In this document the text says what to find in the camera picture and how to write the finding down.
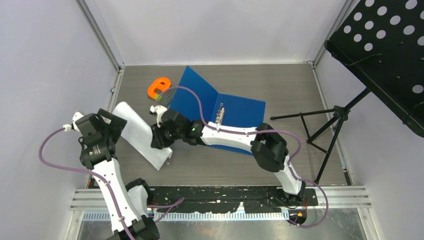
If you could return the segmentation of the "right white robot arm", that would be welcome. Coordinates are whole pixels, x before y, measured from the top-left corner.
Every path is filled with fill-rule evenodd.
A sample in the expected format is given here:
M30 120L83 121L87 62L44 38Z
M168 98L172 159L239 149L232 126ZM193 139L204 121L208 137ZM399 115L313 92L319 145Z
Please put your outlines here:
M281 184L285 201L299 205L305 199L306 183L291 164L287 141L269 124L240 128L201 119L191 121L178 111L161 105L151 106L150 114L156 116L156 123L151 126L152 148L161 150L182 140L191 146L224 146L243 150L253 155L260 168L274 173Z

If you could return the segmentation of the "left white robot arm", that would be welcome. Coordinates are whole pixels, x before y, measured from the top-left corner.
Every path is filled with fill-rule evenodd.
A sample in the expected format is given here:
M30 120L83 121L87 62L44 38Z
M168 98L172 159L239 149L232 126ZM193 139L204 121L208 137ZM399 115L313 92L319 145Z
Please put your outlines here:
M76 112L72 128L81 133L80 162L96 180L110 215L112 240L158 240L159 230L147 207L153 193L142 179L124 184L116 156L116 143L127 120L104 109L97 113Z

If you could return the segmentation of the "white paper sheets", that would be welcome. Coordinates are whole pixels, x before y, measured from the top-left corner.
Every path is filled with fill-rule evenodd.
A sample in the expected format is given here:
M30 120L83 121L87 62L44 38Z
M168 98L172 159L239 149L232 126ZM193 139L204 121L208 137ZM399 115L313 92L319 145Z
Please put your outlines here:
M163 149L151 147L153 142L151 126L127 102L118 103L112 114L127 121L121 136L159 171L166 160L172 157L173 150L170 147Z

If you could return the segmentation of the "blue plastic folder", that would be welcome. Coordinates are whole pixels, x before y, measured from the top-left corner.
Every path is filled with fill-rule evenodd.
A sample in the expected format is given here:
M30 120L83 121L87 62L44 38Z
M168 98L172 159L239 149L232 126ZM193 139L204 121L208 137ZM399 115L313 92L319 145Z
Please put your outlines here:
M223 104L224 126L248 128L258 127L264 121L266 102L218 92L203 77L187 66L179 86L192 90L200 99L203 117L207 122L215 122L220 105ZM191 121L200 120L197 99L187 90L176 88L169 105Z

